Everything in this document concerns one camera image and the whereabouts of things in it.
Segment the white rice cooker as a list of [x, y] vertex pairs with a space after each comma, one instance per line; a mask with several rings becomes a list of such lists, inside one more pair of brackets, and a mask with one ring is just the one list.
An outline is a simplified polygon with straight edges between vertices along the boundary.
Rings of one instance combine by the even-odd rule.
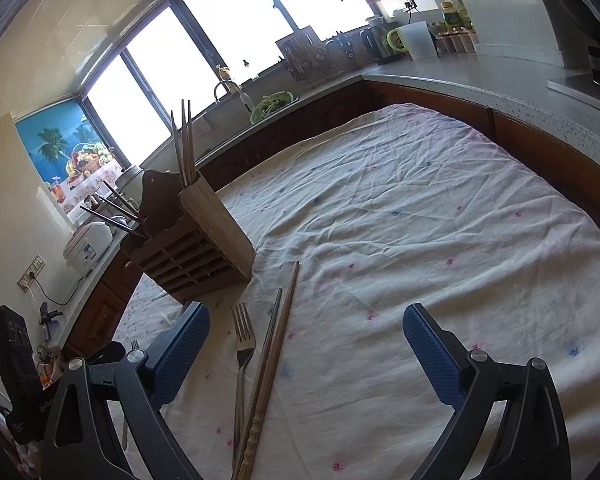
[[73, 233], [62, 255], [67, 266], [80, 275], [86, 275], [94, 269], [111, 243], [109, 226], [102, 221], [91, 222], [80, 226]]

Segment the white steamer pot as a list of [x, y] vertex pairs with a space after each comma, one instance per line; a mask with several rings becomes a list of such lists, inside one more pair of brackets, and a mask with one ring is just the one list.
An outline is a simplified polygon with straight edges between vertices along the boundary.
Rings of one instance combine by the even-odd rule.
[[132, 198], [139, 202], [143, 193], [144, 170], [134, 165], [122, 172], [116, 180], [116, 190], [126, 198]]

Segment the gas stove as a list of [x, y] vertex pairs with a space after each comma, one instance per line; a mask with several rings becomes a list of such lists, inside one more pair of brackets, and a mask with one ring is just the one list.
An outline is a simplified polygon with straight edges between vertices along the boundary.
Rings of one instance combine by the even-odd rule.
[[600, 48], [588, 46], [588, 62], [587, 73], [549, 79], [547, 87], [600, 110]]

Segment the tropical fruit poster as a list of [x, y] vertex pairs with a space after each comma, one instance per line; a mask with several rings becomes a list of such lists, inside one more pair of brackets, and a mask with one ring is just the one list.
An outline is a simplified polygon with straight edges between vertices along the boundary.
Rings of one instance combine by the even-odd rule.
[[78, 218], [84, 200], [104, 195], [123, 168], [82, 107], [69, 100], [16, 122], [20, 139], [60, 209]]

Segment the white floral tablecloth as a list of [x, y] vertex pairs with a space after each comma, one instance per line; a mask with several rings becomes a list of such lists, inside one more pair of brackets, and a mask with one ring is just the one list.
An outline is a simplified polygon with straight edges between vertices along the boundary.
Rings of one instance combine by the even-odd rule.
[[402, 333], [418, 302], [468, 348], [547, 362], [574, 478], [600, 460], [600, 229], [473, 128], [393, 105], [298, 143], [221, 191], [256, 248], [208, 295], [211, 332], [163, 416], [207, 479], [232, 471], [236, 338], [294, 291], [258, 479], [406, 479], [451, 417]]

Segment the wooden knife rack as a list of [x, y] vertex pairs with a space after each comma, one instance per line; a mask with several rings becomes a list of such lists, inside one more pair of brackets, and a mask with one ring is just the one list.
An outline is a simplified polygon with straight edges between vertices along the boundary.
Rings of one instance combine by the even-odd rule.
[[297, 82], [323, 79], [330, 76], [336, 64], [311, 26], [276, 41], [282, 54], [286, 70]]

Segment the wooden utensil holder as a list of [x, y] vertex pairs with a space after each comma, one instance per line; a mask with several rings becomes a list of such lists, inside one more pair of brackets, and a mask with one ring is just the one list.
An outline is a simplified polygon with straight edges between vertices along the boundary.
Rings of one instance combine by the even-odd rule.
[[251, 280], [256, 251], [203, 176], [145, 171], [140, 220], [120, 248], [179, 302]]

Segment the white plastic pitcher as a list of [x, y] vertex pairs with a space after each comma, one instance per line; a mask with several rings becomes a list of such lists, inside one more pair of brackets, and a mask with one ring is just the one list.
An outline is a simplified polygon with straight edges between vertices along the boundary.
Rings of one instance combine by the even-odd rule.
[[438, 52], [425, 22], [401, 25], [387, 32], [387, 44], [396, 52], [408, 53], [413, 61], [436, 58]]

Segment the yellow oil bottle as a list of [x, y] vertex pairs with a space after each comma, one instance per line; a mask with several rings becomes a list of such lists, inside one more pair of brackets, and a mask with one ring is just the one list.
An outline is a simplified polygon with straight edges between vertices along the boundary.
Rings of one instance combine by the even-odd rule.
[[442, 2], [442, 12], [446, 29], [449, 32], [452, 32], [452, 30], [459, 30], [463, 27], [463, 19], [460, 17], [460, 14], [451, 1], [446, 0]]

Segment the steel spoon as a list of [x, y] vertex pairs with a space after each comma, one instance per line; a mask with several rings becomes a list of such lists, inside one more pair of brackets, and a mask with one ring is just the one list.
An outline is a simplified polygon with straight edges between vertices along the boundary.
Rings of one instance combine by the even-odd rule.
[[124, 226], [128, 226], [129, 225], [128, 220], [126, 220], [125, 216], [122, 216], [122, 214], [116, 214], [115, 216], [110, 217], [110, 220], [112, 220], [114, 222], [121, 223]]

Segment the green bowl of vegetables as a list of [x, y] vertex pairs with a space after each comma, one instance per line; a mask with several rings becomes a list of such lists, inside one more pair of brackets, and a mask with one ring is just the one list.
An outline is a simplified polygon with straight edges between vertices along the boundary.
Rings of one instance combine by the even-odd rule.
[[279, 91], [265, 96], [252, 110], [250, 124], [262, 122], [292, 102], [294, 102], [294, 95], [289, 91]]

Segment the wooden chopstick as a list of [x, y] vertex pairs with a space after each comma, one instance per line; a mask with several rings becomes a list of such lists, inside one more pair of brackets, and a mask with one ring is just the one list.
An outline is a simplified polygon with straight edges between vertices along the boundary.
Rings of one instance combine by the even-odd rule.
[[142, 232], [135, 231], [130, 226], [127, 226], [126, 224], [124, 224], [122, 222], [119, 222], [117, 220], [114, 220], [113, 218], [107, 217], [104, 214], [100, 214], [99, 212], [91, 210], [90, 208], [87, 208], [85, 206], [80, 206], [80, 208], [83, 211], [87, 212], [88, 214], [91, 214], [92, 216], [99, 218], [99, 220], [102, 220], [103, 222], [107, 223], [108, 226], [114, 226], [115, 228], [117, 228], [125, 233], [128, 233], [130, 235], [139, 237], [142, 240], [148, 240], [148, 236], [146, 236]]
[[188, 121], [186, 114], [186, 103], [185, 100], [181, 100], [181, 146], [182, 146], [182, 162], [183, 162], [183, 179], [184, 179], [184, 188], [187, 188], [190, 185], [190, 172], [189, 172], [189, 159], [188, 159]]
[[242, 439], [242, 447], [238, 455], [238, 462], [234, 468], [233, 479], [250, 479], [258, 452], [258, 445], [264, 426], [266, 411], [270, 403], [271, 393], [275, 382], [277, 365], [282, 353], [286, 334], [288, 318], [290, 315], [294, 291], [296, 290], [300, 262], [296, 261], [292, 268], [291, 281], [282, 302], [282, 310], [276, 316], [274, 324], [275, 332], [272, 337], [268, 351], [262, 351], [263, 370], [260, 386], [257, 388], [256, 400], [254, 400], [249, 417], [245, 437]]
[[281, 288], [277, 289], [276, 297], [275, 297], [275, 301], [274, 301], [274, 307], [272, 307], [271, 313], [268, 316], [268, 328], [266, 329], [264, 341], [261, 346], [260, 358], [259, 358], [256, 374], [254, 375], [254, 378], [253, 378], [253, 383], [252, 383], [250, 397], [249, 397], [249, 403], [248, 403], [248, 405], [245, 405], [245, 411], [244, 411], [245, 417], [244, 417], [244, 423], [242, 424], [242, 434], [240, 435], [237, 460], [236, 460], [236, 463], [233, 463], [233, 461], [232, 461], [232, 479], [233, 479], [233, 474], [234, 474], [234, 468], [238, 462], [239, 451], [240, 451], [240, 448], [242, 447], [242, 439], [245, 437], [249, 413], [251, 411], [251, 407], [252, 407], [254, 400], [256, 400], [256, 396], [257, 396], [256, 391], [257, 391], [257, 388], [260, 386], [260, 380], [262, 379], [262, 370], [263, 370], [264, 365], [263, 365], [263, 358], [262, 358], [261, 354], [262, 354], [262, 351], [268, 351], [268, 346], [271, 344], [272, 337], [275, 332], [274, 324], [276, 321], [276, 316], [278, 315], [280, 303], [282, 302], [282, 293], [283, 293], [283, 289], [281, 289]]

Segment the steel chopstick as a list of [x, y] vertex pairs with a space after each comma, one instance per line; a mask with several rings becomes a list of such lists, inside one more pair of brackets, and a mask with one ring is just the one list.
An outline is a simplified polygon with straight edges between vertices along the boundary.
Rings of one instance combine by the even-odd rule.
[[140, 218], [138, 218], [137, 215], [133, 214], [131, 211], [128, 211], [124, 207], [119, 206], [118, 204], [112, 202], [111, 200], [107, 200], [105, 197], [102, 197], [98, 194], [96, 194], [95, 196], [99, 202], [105, 204], [110, 209], [117, 211], [118, 214], [123, 214], [125, 217], [128, 217], [130, 220], [132, 220], [133, 222], [135, 222], [137, 224], [142, 223], [142, 222], [140, 222]]
[[120, 202], [125, 213], [137, 223], [142, 223], [143, 219], [140, 216], [140, 211], [129, 202], [122, 194], [120, 194], [108, 181], [103, 180], [102, 183], [108, 188], [110, 193]]
[[182, 186], [182, 188], [185, 188], [186, 187], [186, 174], [184, 171], [184, 165], [183, 165], [180, 144], [178, 143], [178, 128], [176, 128], [176, 125], [175, 125], [173, 110], [170, 111], [170, 121], [171, 121], [172, 144], [174, 147], [176, 161], [178, 162], [178, 173], [180, 174], [181, 186]]

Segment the steel fork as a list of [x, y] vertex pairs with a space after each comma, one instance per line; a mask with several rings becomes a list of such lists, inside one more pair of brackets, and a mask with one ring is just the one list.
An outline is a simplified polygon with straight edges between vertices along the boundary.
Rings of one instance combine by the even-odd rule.
[[256, 348], [256, 335], [245, 304], [236, 304], [232, 309], [234, 332], [236, 335], [236, 359], [238, 372], [236, 380], [234, 409], [233, 463], [236, 463], [242, 424], [244, 423], [244, 378], [246, 368]]
[[128, 426], [128, 422], [126, 421], [126, 418], [123, 414], [122, 416], [122, 448], [123, 451], [126, 451], [126, 449], [128, 448], [128, 444], [129, 444], [129, 426]]

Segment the chrome sink faucet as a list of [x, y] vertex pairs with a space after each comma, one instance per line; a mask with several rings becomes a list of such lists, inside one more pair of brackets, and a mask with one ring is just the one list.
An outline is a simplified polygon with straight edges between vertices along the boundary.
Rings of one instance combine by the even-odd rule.
[[242, 90], [242, 87], [239, 84], [236, 84], [235, 81], [232, 81], [228, 78], [223, 78], [215, 85], [213, 88], [213, 99], [215, 99], [216, 102], [219, 102], [220, 100], [218, 96], [219, 88], [222, 88], [227, 96], [238, 96], [240, 102], [242, 102], [242, 105], [246, 108], [247, 112], [249, 114], [253, 112], [253, 100], [244, 90]]

